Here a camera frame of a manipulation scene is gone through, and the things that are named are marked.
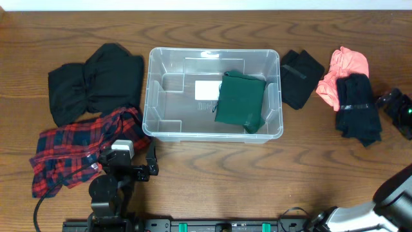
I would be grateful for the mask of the salmon pink garment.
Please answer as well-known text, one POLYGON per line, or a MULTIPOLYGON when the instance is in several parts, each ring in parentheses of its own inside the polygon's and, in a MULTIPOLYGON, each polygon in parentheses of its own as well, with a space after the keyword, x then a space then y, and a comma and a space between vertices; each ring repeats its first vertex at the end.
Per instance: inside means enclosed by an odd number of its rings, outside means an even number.
POLYGON ((348 77, 350 74, 359 73, 369 77, 369 64, 367 58, 360 52, 340 47, 332 53, 328 73, 317 85, 316 93, 333 108, 340 108, 337 93, 337 79, 348 77))

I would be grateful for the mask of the black cloth with strap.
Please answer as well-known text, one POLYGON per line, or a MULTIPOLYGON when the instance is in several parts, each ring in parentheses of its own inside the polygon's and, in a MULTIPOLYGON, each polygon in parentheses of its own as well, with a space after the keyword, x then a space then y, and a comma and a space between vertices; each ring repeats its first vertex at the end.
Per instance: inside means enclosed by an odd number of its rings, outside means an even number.
POLYGON ((318 85, 324 66, 306 50, 290 50, 283 56, 281 65, 282 101, 295 110, 301 109, 318 85))

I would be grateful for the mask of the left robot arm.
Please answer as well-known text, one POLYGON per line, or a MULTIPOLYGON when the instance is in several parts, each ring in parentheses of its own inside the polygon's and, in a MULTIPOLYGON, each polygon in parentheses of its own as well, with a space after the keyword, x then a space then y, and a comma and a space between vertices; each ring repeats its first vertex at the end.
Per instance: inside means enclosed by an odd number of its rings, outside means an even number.
POLYGON ((136 182, 147 182, 159 172, 155 143, 151 142, 146 164, 135 166, 135 154, 130 140, 116 140, 98 158, 105 174, 89 185, 92 214, 88 218, 88 231, 144 231, 143 220, 127 212, 136 182))

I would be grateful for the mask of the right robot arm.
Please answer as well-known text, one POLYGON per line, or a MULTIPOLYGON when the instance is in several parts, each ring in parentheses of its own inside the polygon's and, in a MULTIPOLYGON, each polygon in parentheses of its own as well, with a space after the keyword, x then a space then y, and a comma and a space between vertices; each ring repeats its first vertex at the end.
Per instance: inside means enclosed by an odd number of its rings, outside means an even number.
MULTIPOLYGON (((411 140, 411 98, 394 88, 377 99, 377 106, 411 140)), ((330 208, 307 223, 305 230, 411 232, 411 165, 385 181, 371 202, 352 208, 330 208)))

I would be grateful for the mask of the red navy plaid shirt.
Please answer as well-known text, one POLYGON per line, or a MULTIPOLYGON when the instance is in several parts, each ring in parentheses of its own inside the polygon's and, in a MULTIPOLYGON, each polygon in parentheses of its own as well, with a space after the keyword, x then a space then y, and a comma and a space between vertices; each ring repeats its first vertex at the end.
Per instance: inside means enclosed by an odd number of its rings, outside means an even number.
POLYGON ((67 124, 39 134, 36 154, 30 159, 34 176, 32 197, 40 198, 48 190, 54 197, 61 187, 73 188, 95 178, 102 170, 93 164, 65 180, 57 182, 97 159, 116 140, 131 140, 136 152, 150 143, 142 130, 142 117, 136 108, 117 108, 95 119, 67 124))

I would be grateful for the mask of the black cloth with band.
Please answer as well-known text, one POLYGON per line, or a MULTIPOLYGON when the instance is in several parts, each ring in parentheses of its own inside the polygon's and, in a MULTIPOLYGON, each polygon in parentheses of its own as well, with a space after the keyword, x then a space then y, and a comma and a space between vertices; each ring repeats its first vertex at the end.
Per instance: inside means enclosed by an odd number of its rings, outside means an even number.
POLYGON ((356 138, 367 147, 380 141, 382 126, 369 78, 352 73, 337 79, 339 109, 335 127, 344 138, 356 138))

